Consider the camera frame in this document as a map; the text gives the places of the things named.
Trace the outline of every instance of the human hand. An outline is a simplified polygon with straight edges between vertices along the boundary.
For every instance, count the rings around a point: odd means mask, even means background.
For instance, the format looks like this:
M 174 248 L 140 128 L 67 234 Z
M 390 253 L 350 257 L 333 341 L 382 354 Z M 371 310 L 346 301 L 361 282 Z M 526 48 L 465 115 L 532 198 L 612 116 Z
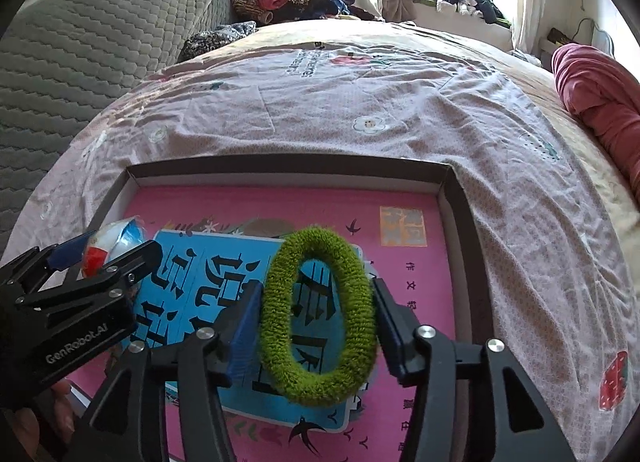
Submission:
M 66 395 L 71 392 L 71 384 L 66 379 L 62 379 L 54 384 L 51 389 L 56 399 L 53 411 L 58 429 L 60 430 L 60 435 L 62 435 L 62 440 L 68 444 L 71 442 L 71 436 L 75 429 L 74 412 L 71 409 L 71 404 L 66 400 Z M 28 455 L 32 458 L 35 457 L 40 442 L 40 425 L 33 410 L 23 408 L 15 412 L 12 429 Z

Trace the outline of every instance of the green fuzzy ring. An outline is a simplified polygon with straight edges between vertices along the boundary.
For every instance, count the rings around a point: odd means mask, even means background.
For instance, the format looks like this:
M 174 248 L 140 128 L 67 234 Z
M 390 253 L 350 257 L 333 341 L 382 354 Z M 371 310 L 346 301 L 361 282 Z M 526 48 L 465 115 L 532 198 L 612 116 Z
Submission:
M 292 288 L 306 260 L 325 262 L 338 286 L 344 321 L 344 348 L 335 370 L 307 372 L 291 353 Z M 353 248 L 327 229 L 295 232 L 276 253 L 262 293 L 262 362 L 276 389 L 303 406 L 333 406 L 354 395 L 376 360 L 376 321 L 369 280 Z

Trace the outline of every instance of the metal bolt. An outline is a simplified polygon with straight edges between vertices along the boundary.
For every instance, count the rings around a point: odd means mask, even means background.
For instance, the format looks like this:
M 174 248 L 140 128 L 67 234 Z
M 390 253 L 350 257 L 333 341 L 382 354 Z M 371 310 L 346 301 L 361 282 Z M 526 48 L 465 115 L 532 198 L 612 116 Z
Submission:
M 489 339 L 486 343 L 491 352 L 502 352 L 504 350 L 504 343 L 499 339 Z
M 213 328 L 211 327 L 200 328 L 196 332 L 196 336 L 198 336 L 199 339 L 211 339 L 215 335 L 216 335 L 216 331 L 213 330 Z
M 435 337 L 435 335 L 436 329 L 429 325 L 422 325 L 418 327 L 418 336 L 423 339 L 431 339 L 432 337 Z
M 145 349 L 144 341 L 132 341 L 131 343 L 129 343 L 129 352 L 132 352 L 133 354 L 139 354 L 144 349 Z

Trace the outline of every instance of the black patterned cloth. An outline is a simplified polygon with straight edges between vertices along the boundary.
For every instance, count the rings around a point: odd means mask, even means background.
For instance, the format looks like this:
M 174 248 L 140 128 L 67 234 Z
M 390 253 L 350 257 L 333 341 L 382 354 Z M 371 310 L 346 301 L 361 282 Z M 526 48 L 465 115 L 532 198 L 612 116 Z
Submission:
M 255 22 L 234 23 L 233 25 L 219 25 L 212 30 L 204 30 L 191 36 L 184 42 L 184 47 L 178 56 L 178 63 L 188 61 L 201 54 L 206 54 L 229 43 L 238 41 L 256 31 Z

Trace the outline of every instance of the gray quilted headboard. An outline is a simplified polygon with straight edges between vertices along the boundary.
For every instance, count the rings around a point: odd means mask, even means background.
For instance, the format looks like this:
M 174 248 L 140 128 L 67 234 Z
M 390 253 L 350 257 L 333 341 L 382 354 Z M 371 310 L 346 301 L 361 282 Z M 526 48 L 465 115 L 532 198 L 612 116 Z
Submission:
M 0 256 L 74 136 L 231 18 L 229 0 L 41 0 L 16 15 L 0 41 Z

